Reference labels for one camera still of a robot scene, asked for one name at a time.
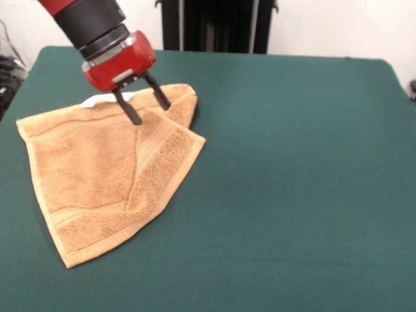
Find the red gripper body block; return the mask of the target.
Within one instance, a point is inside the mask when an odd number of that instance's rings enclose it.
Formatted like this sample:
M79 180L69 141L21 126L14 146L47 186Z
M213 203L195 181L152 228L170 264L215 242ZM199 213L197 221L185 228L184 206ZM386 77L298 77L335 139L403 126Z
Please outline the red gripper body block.
M155 60L149 40L137 30L109 51L83 62L82 71L95 89L110 92L127 78L138 77L149 70Z

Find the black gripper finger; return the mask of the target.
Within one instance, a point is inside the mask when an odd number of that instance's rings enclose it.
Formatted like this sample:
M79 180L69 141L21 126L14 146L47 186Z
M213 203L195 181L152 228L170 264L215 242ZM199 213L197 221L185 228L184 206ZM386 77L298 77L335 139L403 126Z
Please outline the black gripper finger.
M121 107L123 112L128 116L128 118L131 120L131 122L134 125L142 125L143 121L138 115L137 111L132 107L130 104L130 100L133 97L133 94L131 92L121 92L120 89L116 89L113 91L113 95L115 96L115 99L118 103L118 105Z
M155 99L163 110L168 110L171 107L169 99L164 94L160 85L157 83L157 80L150 74L150 72L145 72L143 76L147 84L153 89Z

